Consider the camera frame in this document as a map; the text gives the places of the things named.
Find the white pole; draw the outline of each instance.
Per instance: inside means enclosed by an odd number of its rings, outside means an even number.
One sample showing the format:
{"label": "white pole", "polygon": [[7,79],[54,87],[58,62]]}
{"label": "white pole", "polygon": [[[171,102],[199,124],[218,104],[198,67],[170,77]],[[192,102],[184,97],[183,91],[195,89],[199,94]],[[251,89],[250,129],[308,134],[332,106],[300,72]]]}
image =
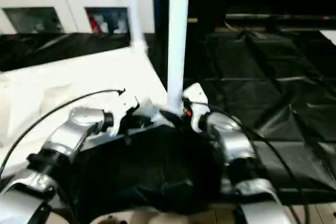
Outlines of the white pole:
{"label": "white pole", "polygon": [[128,19],[130,22],[131,46],[135,49],[142,49],[146,51],[147,44],[142,34],[138,9],[138,0],[129,0]]}
{"label": "white pole", "polygon": [[169,0],[168,106],[182,114],[188,0]]}

